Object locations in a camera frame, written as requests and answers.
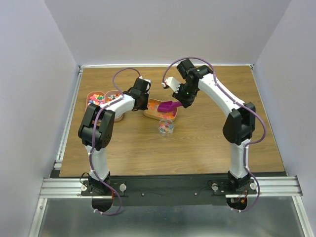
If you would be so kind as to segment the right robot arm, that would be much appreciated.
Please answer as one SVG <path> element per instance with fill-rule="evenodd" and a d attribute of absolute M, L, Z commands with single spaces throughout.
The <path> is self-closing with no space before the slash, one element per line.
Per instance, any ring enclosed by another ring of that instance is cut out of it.
<path fill-rule="evenodd" d="M 173 98 L 187 108 L 192 105 L 198 91 L 201 90 L 219 106 L 226 116 L 222 131 L 231 146 L 227 187 L 230 192 L 237 194 L 250 182 L 250 175 L 245 169 L 248 152 L 243 147 L 251 140 L 255 130 L 255 116 L 251 113 L 255 111 L 255 106 L 252 103 L 246 104 L 235 97 L 205 65 L 195 67 L 190 59 L 185 59 L 179 63 L 177 70 L 185 83 L 180 83 L 174 78 L 165 80 L 173 90 Z"/>

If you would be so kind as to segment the magenta plastic scoop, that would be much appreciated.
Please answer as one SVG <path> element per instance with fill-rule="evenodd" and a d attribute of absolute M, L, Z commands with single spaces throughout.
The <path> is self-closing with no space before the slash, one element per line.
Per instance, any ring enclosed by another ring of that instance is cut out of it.
<path fill-rule="evenodd" d="M 182 106 L 183 106 L 182 103 L 179 101 L 176 101 L 176 102 L 166 101 L 159 104 L 157 111 L 167 113 L 167 112 L 172 112 L 176 110 L 178 107 L 182 107 Z"/>

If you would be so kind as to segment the orange tray of star candies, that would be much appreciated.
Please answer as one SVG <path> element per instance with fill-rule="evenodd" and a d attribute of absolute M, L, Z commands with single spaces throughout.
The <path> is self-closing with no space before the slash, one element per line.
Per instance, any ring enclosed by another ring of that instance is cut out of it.
<path fill-rule="evenodd" d="M 156 99 L 149 99 L 148 100 L 148 109 L 143 111 L 143 115 L 152 118 L 152 119 L 170 119 L 172 121 L 175 120 L 177 114 L 178 114 L 178 109 L 176 108 L 175 110 L 171 112 L 159 112 L 158 111 L 158 106 L 162 103 L 160 100 Z"/>

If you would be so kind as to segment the clear plastic cup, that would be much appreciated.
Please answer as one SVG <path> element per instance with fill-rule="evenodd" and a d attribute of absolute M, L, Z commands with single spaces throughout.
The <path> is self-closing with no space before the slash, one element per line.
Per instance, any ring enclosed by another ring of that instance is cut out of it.
<path fill-rule="evenodd" d="M 158 122 L 158 132 L 162 136 L 170 136 L 174 131 L 174 123 L 168 118 L 162 118 Z"/>

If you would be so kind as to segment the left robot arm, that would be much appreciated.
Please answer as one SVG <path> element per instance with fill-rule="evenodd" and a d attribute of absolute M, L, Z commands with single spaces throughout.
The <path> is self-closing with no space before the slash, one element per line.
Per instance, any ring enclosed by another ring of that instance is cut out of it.
<path fill-rule="evenodd" d="M 139 77 L 130 89 L 114 100 L 102 105 L 87 106 L 78 136 L 89 157 L 88 191 L 99 195 L 113 192 L 110 188 L 106 147 L 112 138 L 115 119 L 128 111 L 147 110 L 150 88 L 151 81 Z"/>

